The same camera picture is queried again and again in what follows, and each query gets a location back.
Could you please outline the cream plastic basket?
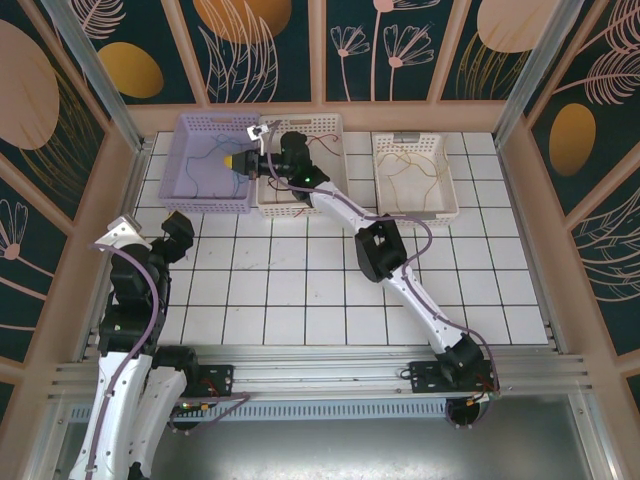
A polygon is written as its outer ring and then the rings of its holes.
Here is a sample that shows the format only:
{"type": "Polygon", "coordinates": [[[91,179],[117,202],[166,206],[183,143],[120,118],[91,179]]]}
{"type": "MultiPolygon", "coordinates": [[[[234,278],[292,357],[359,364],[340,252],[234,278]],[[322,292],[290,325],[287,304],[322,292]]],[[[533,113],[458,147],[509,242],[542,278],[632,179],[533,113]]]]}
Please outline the cream plastic basket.
{"type": "MultiPolygon", "coordinates": [[[[261,115],[259,123],[270,126],[279,122],[273,136],[271,151],[280,152],[280,139],[289,131],[307,137],[312,162],[319,167],[337,188],[348,194],[347,162],[343,142],[343,122],[340,114],[282,114],[261,115]]],[[[267,219],[312,216],[319,210],[295,199],[290,190],[267,176],[254,183],[254,199],[259,213],[267,219]]]]}

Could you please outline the aluminium frame post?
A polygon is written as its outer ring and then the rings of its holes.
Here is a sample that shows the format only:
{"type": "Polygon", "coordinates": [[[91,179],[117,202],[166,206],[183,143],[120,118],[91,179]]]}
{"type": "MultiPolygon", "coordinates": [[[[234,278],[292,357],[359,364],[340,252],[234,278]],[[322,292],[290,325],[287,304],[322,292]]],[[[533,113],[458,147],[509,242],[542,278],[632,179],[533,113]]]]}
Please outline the aluminium frame post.
{"type": "Polygon", "coordinates": [[[72,7],[66,0],[41,0],[41,2],[53,24],[59,29],[74,58],[87,74],[89,82],[93,85],[115,125],[127,143],[136,152],[140,152],[144,145],[144,137],[129,115],[124,100],[109,78],[89,37],[83,32],[72,7]]]}
{"type": "Polygon", "coordinates": [[[494,128],[494,146],[498,152],[505,146],[536,88],[543,83],[543,77],[550,70],[571,29],[576,24],[580,24],[578,17],[581,12],[583,10],[589,12],[594,1],[558,0],[540,38],[517,77],[494,128]]]}

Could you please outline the grey metal sheet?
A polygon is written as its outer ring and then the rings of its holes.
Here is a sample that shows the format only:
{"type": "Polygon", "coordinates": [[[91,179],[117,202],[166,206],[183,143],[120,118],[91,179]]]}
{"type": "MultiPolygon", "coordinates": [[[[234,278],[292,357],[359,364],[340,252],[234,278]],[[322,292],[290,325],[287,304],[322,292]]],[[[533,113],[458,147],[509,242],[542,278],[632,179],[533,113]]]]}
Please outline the grey metal sheet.
{"type": "Polygon", "coordinates": [[[151,480],[629,480],[584,396],[512,397],[469,428],[432,400],[252,402],[165,432],[151,480]]]}

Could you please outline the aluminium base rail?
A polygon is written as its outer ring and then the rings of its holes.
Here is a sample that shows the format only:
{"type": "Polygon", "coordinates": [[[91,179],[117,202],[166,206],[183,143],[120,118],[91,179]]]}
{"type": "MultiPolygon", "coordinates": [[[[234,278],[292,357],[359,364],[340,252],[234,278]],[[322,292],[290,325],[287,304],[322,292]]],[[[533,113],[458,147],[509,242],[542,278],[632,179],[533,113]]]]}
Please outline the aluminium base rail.
{"type": "MultiPolygon", "coordinates": [[[[491,349],[503,397],[589,392],[594,386],[579,355],[550,347],[491,349]]],[[[233,389],[256,400],[407,398],[401,371],[432,361],[427,346],[199,346],[204,365],[232,365],[233,389]]]]}

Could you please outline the lavender plastic basket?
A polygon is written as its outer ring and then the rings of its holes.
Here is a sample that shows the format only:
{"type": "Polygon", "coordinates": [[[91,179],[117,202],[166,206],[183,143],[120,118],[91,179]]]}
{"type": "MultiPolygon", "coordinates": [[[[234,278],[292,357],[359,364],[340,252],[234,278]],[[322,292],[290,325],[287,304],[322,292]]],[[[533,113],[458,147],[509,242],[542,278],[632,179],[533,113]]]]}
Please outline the lavender plastic basket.
{"type": "Polygon", "coordinates": [[[251,150],[246,129],[257,113],[204,112],[178,117],[158,198],[171,211],[248,214],[252,181],[229,170],[224,157],[251,150]]]}

